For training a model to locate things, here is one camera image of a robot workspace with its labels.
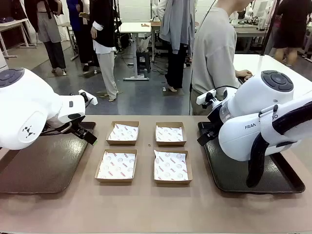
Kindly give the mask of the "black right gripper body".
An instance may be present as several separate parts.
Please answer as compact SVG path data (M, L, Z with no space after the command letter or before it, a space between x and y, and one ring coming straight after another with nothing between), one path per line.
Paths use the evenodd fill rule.
M204 128L207 137L217 137L220 131L220 120L205 122Z

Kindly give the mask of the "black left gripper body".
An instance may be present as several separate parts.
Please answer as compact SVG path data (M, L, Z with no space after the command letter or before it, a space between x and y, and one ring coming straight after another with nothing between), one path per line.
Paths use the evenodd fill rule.
M84 118L85 116L81 116L70 122L71 123L70 133L74 134L78 138L85 138L85 136L88 133L88 131L83 126L81 126L81 123L84 120Z

